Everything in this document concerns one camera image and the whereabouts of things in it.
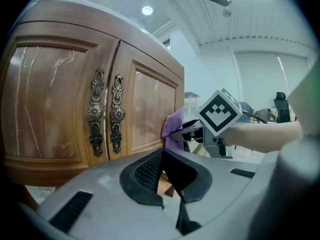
ornate metal handle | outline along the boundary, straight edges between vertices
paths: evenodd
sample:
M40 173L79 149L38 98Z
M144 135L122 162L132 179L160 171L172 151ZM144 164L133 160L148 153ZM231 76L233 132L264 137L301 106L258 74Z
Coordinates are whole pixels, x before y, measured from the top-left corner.
M123 93L122 86L123 77L121 74L115 76L115 81L112 86L113 99L112 99L112 110L111 110L111 141L113 146L113 151L119 153L121 150L121 140L122 136L120 133L120 123L125 118L126 113L121 108L121 95Z
M104 88L104 69L99 67L95 71L94 80L91 83L91 100L90 105L86 109L86 116L89 118L91 135L89 136L90 143L93 147L93 153L100 157L102 154L102 134L100 133L100 118L103 114L101 107L101 91Z

cabinet door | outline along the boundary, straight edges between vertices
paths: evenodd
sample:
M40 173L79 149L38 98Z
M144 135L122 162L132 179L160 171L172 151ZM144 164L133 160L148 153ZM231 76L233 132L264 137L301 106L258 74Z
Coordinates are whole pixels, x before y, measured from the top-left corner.
M115 37L71 24L18 25L1 62L2 152L12 181L59 186L108 159L103 112L118 44ZM101 135L97 124L92 134L86 115L94 102L102 108ZM102 141L100 156L90 136Z
M111 141L117 119L110 116L107 121L110 159L165 146L161 137L163 125L167 116L183 106L183 84L183 79L150 56L120 43L111 72L106 112L108 117L115 107L121 107L125 116L119 123L119 153L118 146L113 146L117 138Z

wooden cabinet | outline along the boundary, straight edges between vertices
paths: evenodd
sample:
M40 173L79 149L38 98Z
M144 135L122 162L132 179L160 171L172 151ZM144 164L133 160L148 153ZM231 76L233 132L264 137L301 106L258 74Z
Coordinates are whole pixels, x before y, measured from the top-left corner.
M184 102L183 68L165 48L110 13L70 2L29 9L0 66L0 148L22 185L60 186L85 168L164 147L164 122ZM119 97L125 114L115 122Z
M168 115L183 106L183 80L140 50L121 42L111 72L110 87L121 74L121 108L125 117L120 123L121 151L116 153L108 138L110 159L162 148L162 128ZM107 115L112 111L114 93L107 95ZM112 123L107 136L112 134Z

purple cloth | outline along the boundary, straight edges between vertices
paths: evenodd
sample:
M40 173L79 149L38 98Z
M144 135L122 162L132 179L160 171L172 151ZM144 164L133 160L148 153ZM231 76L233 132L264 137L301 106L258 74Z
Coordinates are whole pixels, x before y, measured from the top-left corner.
M180 107L176 112L169 115L164 122L162 137L165 139L165 147L168 149L184 150L183 141L173 141L170 137L172 132L182 129L184 114L185 109Z

ceiling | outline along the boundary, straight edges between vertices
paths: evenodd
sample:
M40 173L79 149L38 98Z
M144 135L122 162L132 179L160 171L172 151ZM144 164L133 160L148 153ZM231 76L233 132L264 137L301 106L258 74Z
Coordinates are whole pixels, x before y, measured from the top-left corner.
M132 19L161 38L179 28L195 52L228 40L279 40L318 52L317 38L291 0L231 0L227 7L208 0L88 0ZM153 14L143 15L149 5ZM224 17L223 10L231 16Z

